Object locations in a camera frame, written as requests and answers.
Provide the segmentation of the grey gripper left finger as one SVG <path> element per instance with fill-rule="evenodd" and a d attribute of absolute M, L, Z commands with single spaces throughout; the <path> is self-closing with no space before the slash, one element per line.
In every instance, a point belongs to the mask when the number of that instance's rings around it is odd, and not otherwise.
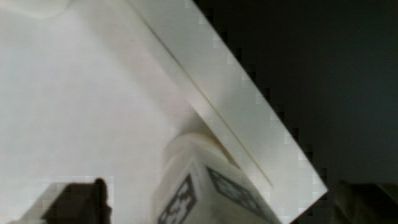
<path fill-rule="evenodd" d="M 111 224 L 108 189 L 100 178 L 92 183 L 70 183 L 45 209 L 45 224 Z"/>

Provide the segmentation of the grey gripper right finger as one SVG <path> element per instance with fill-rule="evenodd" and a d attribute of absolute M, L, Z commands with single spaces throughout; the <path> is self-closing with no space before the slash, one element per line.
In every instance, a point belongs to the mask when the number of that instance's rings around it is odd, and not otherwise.
<path fill-rule="evenodd" d="M 330 224 L 398 224 L 398 184 L 337 184 Z"/>

